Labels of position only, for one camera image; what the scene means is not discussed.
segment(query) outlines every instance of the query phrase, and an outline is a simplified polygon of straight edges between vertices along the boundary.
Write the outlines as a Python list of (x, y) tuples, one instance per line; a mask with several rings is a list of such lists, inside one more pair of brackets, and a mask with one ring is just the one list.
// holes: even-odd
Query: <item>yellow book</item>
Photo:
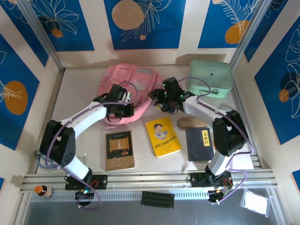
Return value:
[(169, 117), (147, 122), (146, 129), (156, 158), (181, 150), (180, 142)]

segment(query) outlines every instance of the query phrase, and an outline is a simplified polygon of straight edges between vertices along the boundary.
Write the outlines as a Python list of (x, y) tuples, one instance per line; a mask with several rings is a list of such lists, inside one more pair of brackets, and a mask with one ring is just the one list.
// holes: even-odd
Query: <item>dark blue book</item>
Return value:
[(210, 161), (214, 156), (209, 128), (186, 129), (188, 160)]

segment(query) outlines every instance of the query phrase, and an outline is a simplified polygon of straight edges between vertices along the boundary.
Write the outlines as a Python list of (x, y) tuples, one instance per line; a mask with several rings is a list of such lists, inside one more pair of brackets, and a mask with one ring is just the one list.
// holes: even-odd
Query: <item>small bottle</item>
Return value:
[(34, 188), (34, 192), (37, 193), (39, 196), (50, 197), (52, 195), (52, 189), (50, 187), (36, 186)]

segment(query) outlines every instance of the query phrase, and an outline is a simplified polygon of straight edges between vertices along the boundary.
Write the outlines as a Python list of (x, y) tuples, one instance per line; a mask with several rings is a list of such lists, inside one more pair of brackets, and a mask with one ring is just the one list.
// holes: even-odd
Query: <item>blue poster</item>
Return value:
[(211, 0), (198, 48), (235, 48), (259, 0)]
[(19, 32), (22, 34), (23, 38), (28, 43), (30, 48), (36, 54), (37, 58), (40, 60), (43, 66), (45, 66), (49, 58), (48, 54), (28, 25), (18, 6), (16, 4), (13, 4), (12, 1), (9, 0), (0, 0), (0, 5), (7, 13), (11, 21), (14, 23), (16, 28), (19, 30)]
[(39, 81), (0, 35), (0, 144), (15, 150)]
[(179, 47), (186, 0), (104, 0), (114, 50)]
[(273, 0), (269, 5), (267, 12), (262, 18), (261, 23), (258, 25), (257, 30), (255, 31), (247, 48), (244, 51), (248, 62), (250, 62), (250, 60), (252, 59), (254, 53), (271, 29), (273, 23), (281, 13), (281, 10), (283, 9), (287, 1), (288, 0)]
[(296, 181), (297, 187), (298, 187), (298, 189), (300, 191), (300, 170), (292, 172), (292, 175), (293, 175), (293, 177), (294, 177), (294, 179)]
[[(34, 33), (17, 5), (11, 3), (11, 0), (1, 1), (20, 33), (25, 39), (31, 39)], [(29, 3), (56, 51), (94, 50), (79, 0), (31, 0)]]
[(255, 80), (280, 144), (300, 135), (300, 17)]
[(0, 193), (1, 193), (1, 190), (3, 187), (3, 184), (4, 184), (4, 179), (2, 177), (0, 177)]

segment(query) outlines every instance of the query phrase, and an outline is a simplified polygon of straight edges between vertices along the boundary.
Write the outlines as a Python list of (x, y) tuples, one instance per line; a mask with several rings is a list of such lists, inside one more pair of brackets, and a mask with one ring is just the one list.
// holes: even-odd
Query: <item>book title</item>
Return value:
[(156, 145), (155, 145), (155, 148), (158, 148), (158, 147), (164, 146), (164, 145), (166, 145), (166, 144), (170, 143), (171, 141), (173, 141), (173, 140), (175, 140), (175, 139), (176, 139), (176, 137), (175, 137), (175, 136), (173, 136), (173, 137), (171, 137), (169, 140), (166, 140), (166, 141), (164, 141), (164, 142), (162, 142), (162, 143), (156, 144)]

